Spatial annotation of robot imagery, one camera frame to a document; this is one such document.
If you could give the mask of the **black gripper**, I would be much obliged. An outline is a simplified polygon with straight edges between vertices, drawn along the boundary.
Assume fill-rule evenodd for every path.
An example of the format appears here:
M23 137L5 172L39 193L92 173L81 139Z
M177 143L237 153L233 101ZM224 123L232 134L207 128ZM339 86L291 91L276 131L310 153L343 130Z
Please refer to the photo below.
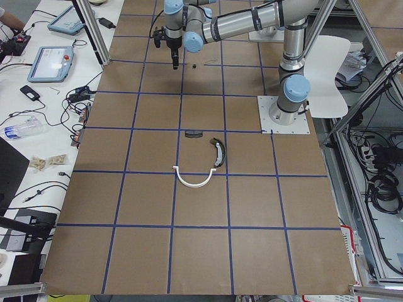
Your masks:
M171 59L173 63L173 69L178 70L179 67L179 53L178 50L182 46L182 30L172 30L168 27L162 26L156 28L152 35L154 39L154 45L156 48L161 47L161 42L165 41L167 46L171 49Z

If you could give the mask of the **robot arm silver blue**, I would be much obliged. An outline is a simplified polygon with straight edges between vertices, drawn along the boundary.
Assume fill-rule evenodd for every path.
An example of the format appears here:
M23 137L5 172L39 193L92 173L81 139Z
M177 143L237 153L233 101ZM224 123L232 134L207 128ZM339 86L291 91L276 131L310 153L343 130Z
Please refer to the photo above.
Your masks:
M212 16L208 1L165 1L164 26L149 31L156 47L165 41L173 68L179 66L179 49L197 53L204 45L267 28L284 30L279 63L280 91L269 109L272 121L291 125L308 98L310 86L304 75L306 56L313 47L334 1L266 1L259 6Z

